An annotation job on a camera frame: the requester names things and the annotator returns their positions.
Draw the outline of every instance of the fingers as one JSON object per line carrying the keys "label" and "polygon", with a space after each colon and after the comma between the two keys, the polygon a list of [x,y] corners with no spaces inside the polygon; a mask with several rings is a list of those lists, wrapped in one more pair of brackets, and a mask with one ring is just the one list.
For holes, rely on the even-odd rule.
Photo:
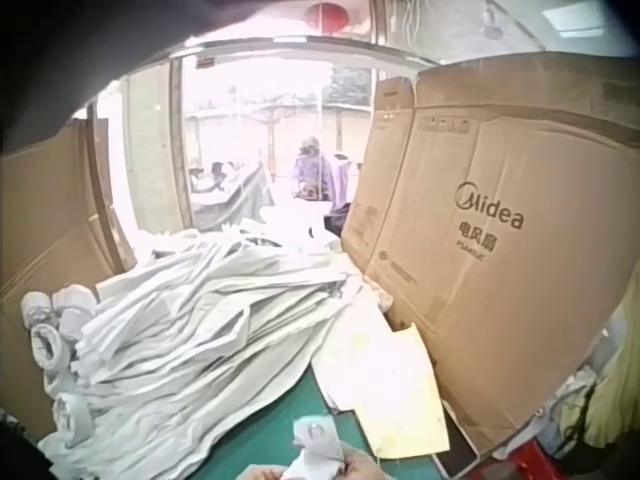
{"label": "fingers", "polygon": [[281,465],[251,465],[237,480],[280,480],[286,469]]}

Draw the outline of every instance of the ceiling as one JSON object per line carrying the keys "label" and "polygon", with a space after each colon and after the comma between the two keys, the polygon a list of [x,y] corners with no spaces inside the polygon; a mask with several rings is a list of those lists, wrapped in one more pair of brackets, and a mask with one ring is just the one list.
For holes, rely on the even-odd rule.
{"label": "ceiling", "polygon": [[[542,49],[606,56],[634,54],[633,42],[602,2],[496,0],[492,2],[495,4],[492,11],[496,26],[503,32],[500,39],[488,39],[483,34],[485,3],[485,0],[387,0],[389,42],[391,46],[413,50],[443,63]],[[555,10],[567,6],[578,8]],[[580,29],[593,22],[593,18],[586,18],[589,15],[585,11],[596,12],[600,31],[571,33],[599,35],[563,38],[543,13],[554,10],[556,17]]]}

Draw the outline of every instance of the tree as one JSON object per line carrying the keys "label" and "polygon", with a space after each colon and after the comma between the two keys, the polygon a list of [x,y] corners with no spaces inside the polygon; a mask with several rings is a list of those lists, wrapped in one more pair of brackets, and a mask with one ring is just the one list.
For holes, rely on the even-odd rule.
{"label": "tree", "polygon": [[331,83],[322,93],[323,103],[369,106],[371,103],[371,70],[334,66]]}

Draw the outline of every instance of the rolled fabric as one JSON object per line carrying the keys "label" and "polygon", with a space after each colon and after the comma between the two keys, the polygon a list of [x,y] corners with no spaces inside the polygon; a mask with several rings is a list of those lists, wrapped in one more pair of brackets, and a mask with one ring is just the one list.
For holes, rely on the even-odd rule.
{"label": "rolled fabric", "polygon": [[97,306],[96,296],[83,285],[69,285],[53,294],[53,309],[60,314],[65,309],[72,308],[87,312],[93,318]]}
{"label": "rolled fabric", "polygon": [[70,343],[76,343],[82,338],[82,327],[92,319],[89,312],[77,308],[62,310],[58,330],[60,335]]}
{"label": "rolled fabric", "polygon": [[20,302],[24,326],[31,329],[39,323],[49,322],[53,317],[53,306],[49,295],[43,292],[29,292]]}
{"label": "rolled fabric", "polygon": [[93,434],[91,412],[80,395],[61,392],[53,402],[53,420],[68,448]]}
{"label": "rolled fabric", "polygon": [[44,391],[55,400],[59,393],[74,393],[76,391],[76,380],[67,369],[59,372],[45,371]]}
{"label": "rolled fabric", "polygon": [[69,346],[51,325],[40,323],[31,329],[31,350],[36,363],[43,370],[59,372],[71,360]]}

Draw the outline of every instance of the person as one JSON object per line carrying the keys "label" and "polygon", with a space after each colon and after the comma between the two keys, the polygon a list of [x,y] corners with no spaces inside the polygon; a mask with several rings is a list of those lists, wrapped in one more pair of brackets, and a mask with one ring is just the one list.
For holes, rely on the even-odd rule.
{"label": "person", "polygon": [[303,140],[292,173],[294,197],[331,202],[334,209],[340,207],[344,187],[336,181],[337,167],[333,160],[320,151],[316,137]]}
{"label": "person", "polygon": [[[342,444],[342,449],[345,469],[338,474],[337,480],[390,480],[376,461],[362,450],[345,443]],[[279,465],[252,465],[237,480],[280,480],[286,469],[287,467]]]}

